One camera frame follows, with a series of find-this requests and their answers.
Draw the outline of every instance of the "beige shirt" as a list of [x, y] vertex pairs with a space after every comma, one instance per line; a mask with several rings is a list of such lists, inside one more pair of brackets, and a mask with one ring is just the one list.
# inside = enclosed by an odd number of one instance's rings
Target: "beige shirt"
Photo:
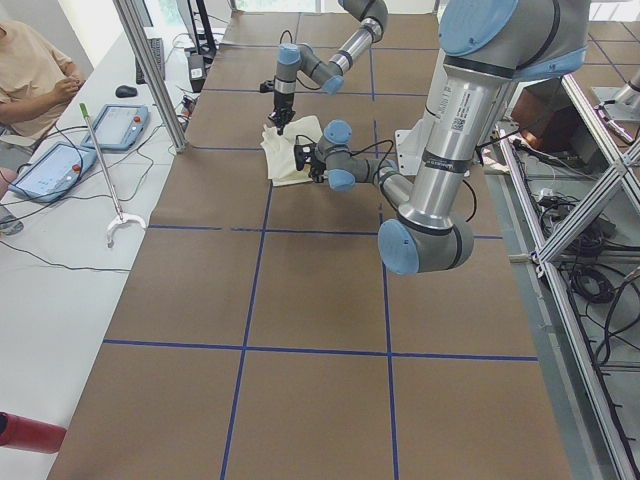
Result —
[[[7, 35], [0, 39], [0, 103], [20, 102], [53, 90], [65, 78], [71, 58], [42, 35], [21, 22], [3, 21]], [[60, 117], [68, 104], [56, 105], [34, 120], [11, 125], [17, 133], [40, 138]]]

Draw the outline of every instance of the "brown floor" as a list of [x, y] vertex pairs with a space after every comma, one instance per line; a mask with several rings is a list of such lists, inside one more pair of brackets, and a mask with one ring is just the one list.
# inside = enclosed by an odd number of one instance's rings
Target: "brown floor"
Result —
[[[266, 180], [272, 99], [255, 90], [283, 29], [335, 48], [355, 23], [233, 18], [49, 478], [571, 478], [481, 169], [471, 259], [411, 278], [381, 265], [393, 213], [371, 185]], [[436, 31], [392, 16], [345, 93], [300, 93], [298, 116], [347, 120], [354, 149], [410, 128]], [[635, 70], [610, 60], [636, 37], [591, 33], [576, 77], [622, 85]], [[456, 210], [471, 207], [461, 191]]]

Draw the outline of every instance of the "small robot arm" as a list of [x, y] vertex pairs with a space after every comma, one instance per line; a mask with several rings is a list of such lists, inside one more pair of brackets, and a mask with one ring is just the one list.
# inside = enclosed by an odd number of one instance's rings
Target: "small robot arm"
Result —
[[304, 73], [325, 92], [333, 95], [344, 84], [344, 75], [351, 70], [356, 60], [372, 44], [379, 42], [387, 26], [387, 6], [382, 0], [339, 0], [340, 6], [360, 21], [360, 28], [336, 52], [328, 63], [320, 60], [306, 44], [280, 45], [278, 65], [273, 85], [261, 86], [261, 91], [274, 92], [274, 109], [269, 115], [282, 135], [284, 127], [295, 115], [293, 102], [298, 72]]
[[[373, 3], [386, 13], [384, 2]], [[341, 4], [362, 11], [372, 2], [344, 0]], [[429, 97], [437, 95], [440, 101], [413, 183], [386, 159], [354, 158], [348, 148], [351, 132], [345, 122], [333, 121], [325, 128], [315, 148], [315, 161], [326, 167], [331, 188], [346, 190], [356, 182], [374, 183], [397, 212], [397, 218], [384, 222], [378, 233], [380, 255], [387, 268], [408, 275], [455, 268], [469, 258], [473, 232], [452, 212], [452, 206], [498, 93], [512, 82], [543, 80], [577, 70], [586, 53], [589, 5], [589, 0], [448, 3], [439, 32], [446, 81], [440, 91], [429, 92]], [[385, 23], [379, 25], [384, 30]], [[363, 28], [369, 32], [364, 22]], [[356, 34], [352, 39], [365, 36], [369, 37], [368, 48], [376, 38], [373, 33]], [[355, 48], [361, 41], [352, 42], [352, 51], [362, 51], [362, 47]], [[284, 53], [289, 49], [291, 58]], [[343, 60], [332, 59], [335, 66], [330, 62], [320, 74], [314, 72], [313, 65], [320, 63], [311, 57], [310, 49], [298, 51], [296, 56], [292, 47], [283, 46], [281, 50], [276, 98], [279, 93], [289, 96], [276, 99], [272, 114], [276, 126], [286, 125], [293, 117], [298, 69], [317, 83], [328, 84], [325, 90], [341, 82], [334, 78], [341, 79], [341, 68], [336, 68]]]

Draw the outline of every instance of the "red cylinder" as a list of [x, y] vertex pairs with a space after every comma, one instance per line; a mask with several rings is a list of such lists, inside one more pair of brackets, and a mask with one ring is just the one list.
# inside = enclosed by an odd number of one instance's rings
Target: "red cylinder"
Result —
[[0, 447], [55, 453], [66, 433], [67, 429], [58, 425], [0, 412]]

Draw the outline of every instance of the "metal frame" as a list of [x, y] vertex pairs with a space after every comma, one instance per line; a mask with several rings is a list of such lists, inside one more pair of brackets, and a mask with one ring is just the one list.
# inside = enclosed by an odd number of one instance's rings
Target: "metal frame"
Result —
[[155, 65], [155, 60], [147, 43], [144, 27], [142, 26], [140, 14], [133, 0], [113, 0], [113, 4], [120, 16], [120, 22], [127, 34], [133, 53], [144, 72], [144, 77], [151, 90], [151, 95], [158, 106], [160, 116], [167, 128], [167, 132], [169, 132], [176, 152], [183, 152], [187, 146], [187, 140], [171, 103], [164, 80]]
[[572, 209], [561, 227], [553, 232], [549, 238], [545, 239], [540, 228], [537, 213], [531, 205], [525, 181], [520, 175], [520, 168], [513, 155], [510, 143], [507, 140], [503, 140], [500, 143], [500, 149], [509, 165], [518, 200], [524, 210], [525, 218], [533, 236], [535, 252], [532, 256], [538, 264], [538, 275], [540, 277], [546, 276], [551, 287], [578, 370], [607, 443], [618, 477], [622, 480], [633, 480], [636, 479], [636, 475], [632, 460], [629, 458], [625, 445], [620, 438], [604, 387], [591, 364], [591, 355], [583, 340], [581, 326], [569, 302], [564, 280], [551, 262], [561, 257], [566, 247], [587, 225], [602, 213], [609, 201], [620, 190], [627, 194], [631, 204], [640, 215], [640, 182], [633, 170], [629, 168], [629, 166], [636, 164], [640, 160], [640, 142], [636, 142], [628, 152], [622, 154], [598, 119], [593, 107], [580, 90], [573, 76], [565, 76], [562, 80], [562, 85], [610, 166], [587, 196], [576, 208]]

